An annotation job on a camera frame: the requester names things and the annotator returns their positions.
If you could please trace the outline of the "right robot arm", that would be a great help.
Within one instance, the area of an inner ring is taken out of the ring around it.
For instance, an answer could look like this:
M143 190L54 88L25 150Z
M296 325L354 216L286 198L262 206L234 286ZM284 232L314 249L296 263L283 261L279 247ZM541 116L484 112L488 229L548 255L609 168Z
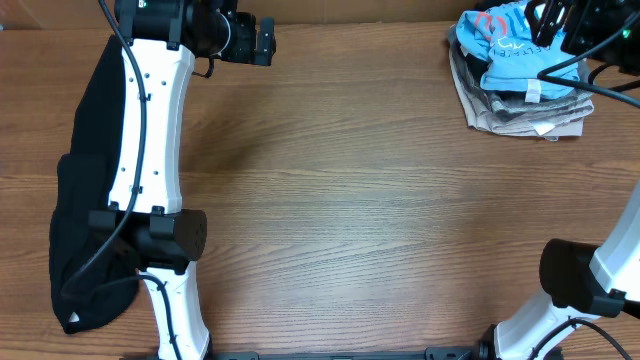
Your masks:
M559 31L570 62L585 58L639 75L639 4L634 0L530 2L525 16L534 44ZM550 240L539 263L541 288L510 319L490 326L465 349L429 348L428 359L560 359L560 343L581 326L621 313L639 315L639 194L600 246Z

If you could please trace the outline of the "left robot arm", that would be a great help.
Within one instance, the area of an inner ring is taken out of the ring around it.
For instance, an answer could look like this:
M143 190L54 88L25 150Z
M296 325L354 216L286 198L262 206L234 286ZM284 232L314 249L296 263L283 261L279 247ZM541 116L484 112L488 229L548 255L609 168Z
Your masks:
M92 229L96 254L121 258L149 292L158 359L210 359L196 279L207 217L183 206L180 141L184 102L197 59L268 66L275 21L240 12L235 1L123 0L107 18L122 44L125 100L117 172L107 209Z

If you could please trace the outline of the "light blue printed t-shirt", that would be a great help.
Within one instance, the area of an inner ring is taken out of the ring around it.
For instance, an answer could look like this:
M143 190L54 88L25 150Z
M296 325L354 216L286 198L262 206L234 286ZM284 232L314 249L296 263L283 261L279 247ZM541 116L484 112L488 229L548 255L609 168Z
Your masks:
M556 33L549 46L535 45L525 16L527 5L522 0L465 11L455 27L456 38L466 57L487 63L480 77L483 90L525 93L542 100L564 97L573 91L571 87L541 81L537 75L572 58L561 50L565 32Z

